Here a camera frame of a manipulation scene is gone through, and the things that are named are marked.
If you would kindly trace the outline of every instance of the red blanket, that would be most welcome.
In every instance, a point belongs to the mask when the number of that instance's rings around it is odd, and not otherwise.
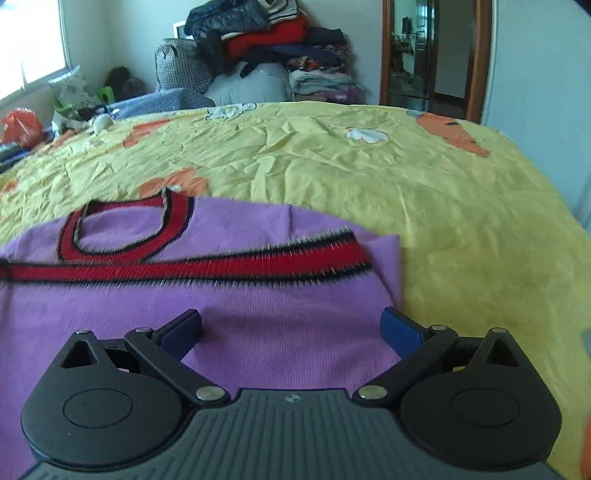
[[[270,30],[245,33],[226,41],[228,59],[240,60],[252,47],[277,45],[282,43],[302,43],[308,29],[305,15],[293,20],[285,20],[271,27]]]

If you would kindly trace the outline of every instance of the black puffer jacket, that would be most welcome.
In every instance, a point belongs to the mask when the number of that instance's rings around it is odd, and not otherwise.
[[[212,31],[225,35],[268,29],[267,13],[258,0],[212,0],[189,12],[184,32],[199,42]]]

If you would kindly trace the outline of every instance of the white floral pillow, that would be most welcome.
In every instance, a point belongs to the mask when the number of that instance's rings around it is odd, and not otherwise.
[[[94,88],[82,75],[80,65],[56,79],[49,80],[49,85],[63,106],[93,107],[101,104]]]

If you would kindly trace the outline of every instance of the yellow bedsheet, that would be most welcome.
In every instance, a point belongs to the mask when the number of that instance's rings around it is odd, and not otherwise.
[[[581,342],[591,323],[591,242],[510,140],[461,122],[491,151],[482,158],[405,110],[378,106],[272,103],[234,118],[207,119],[203,109],[164,116],[170,122],[128,148],[132,127],[159,116],[80,134],[1,175],[0,244],[91,199],[137,198],[146,181],[186,167],[213,196],[292,203],[398,233],[407,314],[465,336],[507,327],[562,410],[550,464],[580,478],[591,413]],[[367,128],[379,132],[351,130]]]

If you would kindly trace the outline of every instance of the window frame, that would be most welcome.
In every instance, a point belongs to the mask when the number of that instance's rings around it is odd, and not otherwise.
[[[30,93],[35,92],[36,90],[39,90],[40,88],[42,88],[44,85],[47,84],[48,80],[51,80],[52,78],[59,77],[60,75],[66,73],[66,72],[69,72],[72,69],[71,63],[70,63],[70,52],[68,51],[68,42],[67,42],[67,36],[66,36],[66,23],[64,22],[63,0],[57,0],[57,10],[59,12],[59,20],[60,20],[61,49],[64,54],[64,62],[66,65],[62,69],[56,70],[55,72],[48,73],[44,77],[41,77],[37,80],[33,80],[32,82],[28,82],[27,79],[25,78],[25,74],[22,71],[22,65],[21,65],[22,81],[23,81],[24,85],[22,87],[20,87],[18,90],[16,90],[15,92],[12,92],[9,95],[7,95],[6,97],[0,98],[0,108],[4,107],[10,103],[14,103],[18,99],[23,98],[24,96],[27,96]]]

